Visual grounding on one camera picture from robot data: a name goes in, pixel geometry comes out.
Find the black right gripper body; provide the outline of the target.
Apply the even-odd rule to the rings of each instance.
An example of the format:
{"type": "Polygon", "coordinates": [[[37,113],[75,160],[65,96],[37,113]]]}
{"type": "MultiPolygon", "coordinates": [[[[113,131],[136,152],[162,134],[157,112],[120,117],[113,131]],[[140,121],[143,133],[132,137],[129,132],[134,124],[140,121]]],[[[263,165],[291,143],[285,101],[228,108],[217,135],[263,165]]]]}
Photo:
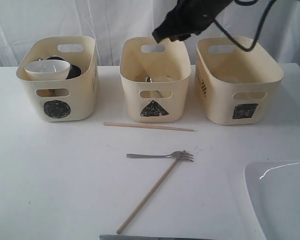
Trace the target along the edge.
{"type": "Polygon", "coordinates": [[[166,15],[165,31],[168,35],[198,35],[231,3],[231,0],[178,0],[166,15]]]}

